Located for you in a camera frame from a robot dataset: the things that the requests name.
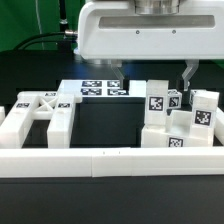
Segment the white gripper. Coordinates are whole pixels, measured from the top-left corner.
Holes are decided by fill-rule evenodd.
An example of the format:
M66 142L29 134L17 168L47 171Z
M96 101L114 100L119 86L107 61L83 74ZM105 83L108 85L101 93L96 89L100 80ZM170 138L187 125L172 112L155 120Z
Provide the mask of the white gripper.
M224 59L224 0L93 0L80 11L78 49L85 59L186 60L183 90L203 59Z

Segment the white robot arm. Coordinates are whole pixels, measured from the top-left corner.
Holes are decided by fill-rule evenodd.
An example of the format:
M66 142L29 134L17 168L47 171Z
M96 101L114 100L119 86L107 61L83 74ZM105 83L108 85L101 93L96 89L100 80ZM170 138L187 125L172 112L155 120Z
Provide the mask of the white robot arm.
M224 60L224 0L88 0L78 20L86 60Z

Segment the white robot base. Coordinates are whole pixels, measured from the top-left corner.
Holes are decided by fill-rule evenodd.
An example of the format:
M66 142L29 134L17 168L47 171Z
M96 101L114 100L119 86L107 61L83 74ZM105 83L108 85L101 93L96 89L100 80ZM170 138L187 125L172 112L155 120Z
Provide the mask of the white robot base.
M94 64L94 65L112 65L121 67L122 61L121 60L109 60L109 59L84 59L79 52L78 47L74 48L73 50L75 61L87 64Z

